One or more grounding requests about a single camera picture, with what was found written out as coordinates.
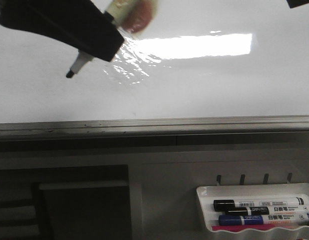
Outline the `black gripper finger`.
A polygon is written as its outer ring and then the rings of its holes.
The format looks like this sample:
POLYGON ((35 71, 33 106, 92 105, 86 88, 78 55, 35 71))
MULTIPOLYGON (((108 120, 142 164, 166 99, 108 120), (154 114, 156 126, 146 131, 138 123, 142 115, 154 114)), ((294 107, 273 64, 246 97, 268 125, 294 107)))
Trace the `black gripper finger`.
POLYGON ((107 62, 124 43, 90 0, 0 0, 0 25, 58 40, 107 62))
POLYGON ((291 9, 309 4, 309 0, 286 0, 286 2, 291 9))

